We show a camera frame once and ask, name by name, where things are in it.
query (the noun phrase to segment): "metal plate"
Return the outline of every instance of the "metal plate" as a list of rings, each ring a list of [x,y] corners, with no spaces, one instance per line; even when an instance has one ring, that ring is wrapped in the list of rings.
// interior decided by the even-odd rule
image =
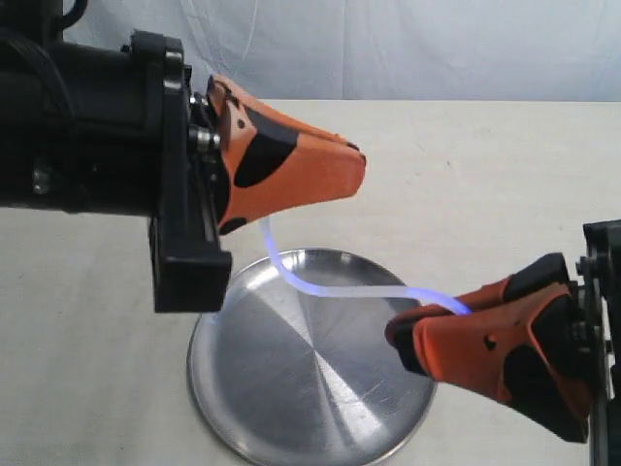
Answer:
[[[336,250],[282,255],[323,285],[402,284]],[[435,384],[406,372],[383,331],[409,300],[318,298],[261,260],[231,281],[222,311],[199,318],[188,379],[208,425],[263,466],[361,466],[396,451],[424,418]]]

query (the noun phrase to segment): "white tabletop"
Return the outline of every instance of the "white tabletop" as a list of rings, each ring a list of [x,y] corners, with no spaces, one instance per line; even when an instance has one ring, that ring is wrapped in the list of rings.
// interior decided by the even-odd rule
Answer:
[[[584,252],[582,223],[621,217],[621,105],[272,102],[368,156],[352,199],[275,217],[282,249],[362,254],[460,293],[540,255]],[[151,307],[146,221],[0,211],[0,464],[244,465],[195,415],[196,316]],[[265,255],[257,225],[224,246]],[[587,448],[440,386],[389,465],[584,466]]]

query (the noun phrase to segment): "glowing blue cable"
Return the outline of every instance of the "glowing blue cable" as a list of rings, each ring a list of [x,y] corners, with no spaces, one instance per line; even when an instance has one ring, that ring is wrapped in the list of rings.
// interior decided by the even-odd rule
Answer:
[[[272,234],[270,218],[268,216],[262,218],[260,225],[272,264],[288,284],[305,294],[324,298],[408,298],[419,300],[423,304],[437,304],[457,315],[465,315],[471,312],[467,306],[455,298],[431,289],[414,288],[406,285],[320,286],[305,282],[282,263]]]

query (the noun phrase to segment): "white backdrop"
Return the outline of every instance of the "white backdrop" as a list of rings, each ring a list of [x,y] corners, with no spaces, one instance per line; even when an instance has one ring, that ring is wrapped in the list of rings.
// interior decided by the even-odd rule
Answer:
[[[133,28],[183,39],[198,85],[261,98],[621,97],[618,0],[91,0],[68,39]]]

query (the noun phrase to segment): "stainless steel plate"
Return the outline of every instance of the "stainless steel plate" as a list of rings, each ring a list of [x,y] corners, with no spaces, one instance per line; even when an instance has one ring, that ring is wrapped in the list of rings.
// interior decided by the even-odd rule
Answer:
[[[285,266],[323,285],[401,284],[346,252],[293,250]],[[435,384],[407,373],[384,341],[409,300],[328,299],[286,284],[269,259],[231,281],[199,318],[188,352],[198,410],[236,453],[263,466],[361,466],[398,449]]]

